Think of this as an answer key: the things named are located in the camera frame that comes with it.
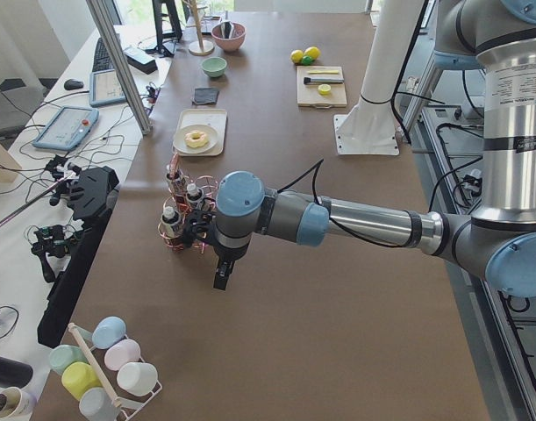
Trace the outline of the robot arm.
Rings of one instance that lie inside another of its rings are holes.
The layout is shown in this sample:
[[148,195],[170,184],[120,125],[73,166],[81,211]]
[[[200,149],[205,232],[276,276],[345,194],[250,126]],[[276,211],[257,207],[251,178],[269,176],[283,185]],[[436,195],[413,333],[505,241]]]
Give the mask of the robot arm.
[[442,1],[439,67],[485,72],[482,201],[468,215],[392,210],[270,189],[247,171],[226,175],[216,208],[184,221],[185,246],[218,255],[224,289],[254,233],[317,246],[328,232],[385,247],[416,247],[511,296],[536,296],[536,1]]

